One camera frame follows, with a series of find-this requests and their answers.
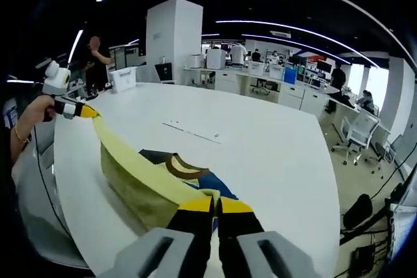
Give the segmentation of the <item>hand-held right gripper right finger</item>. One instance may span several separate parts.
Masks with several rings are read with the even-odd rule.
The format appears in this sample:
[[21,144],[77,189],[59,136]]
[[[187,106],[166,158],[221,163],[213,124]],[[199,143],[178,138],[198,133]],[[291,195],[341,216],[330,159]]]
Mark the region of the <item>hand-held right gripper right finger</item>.
[[252,208],[220,197],[219,257],[226,277],[319,277],[311,257],[275,231],[265,231]]

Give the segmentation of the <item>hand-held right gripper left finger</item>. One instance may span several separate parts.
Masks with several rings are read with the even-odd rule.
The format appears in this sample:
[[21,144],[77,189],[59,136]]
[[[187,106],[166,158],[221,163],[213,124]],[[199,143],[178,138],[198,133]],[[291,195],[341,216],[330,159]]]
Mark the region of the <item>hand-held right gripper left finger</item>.
[[117,253],[99,277],[204,276],[210,257],[214,199],[204,195],[179,206],[168,227],[156,227]]

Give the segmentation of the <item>person's left hand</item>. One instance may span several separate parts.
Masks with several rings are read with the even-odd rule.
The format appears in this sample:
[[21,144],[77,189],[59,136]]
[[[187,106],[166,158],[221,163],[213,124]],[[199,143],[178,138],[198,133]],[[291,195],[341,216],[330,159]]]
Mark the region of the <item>person's left hand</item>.
[[26,108],[18,124],[33,128],[40,122],[51,121],[55,117],[55,100],[48,95],[36,97]]

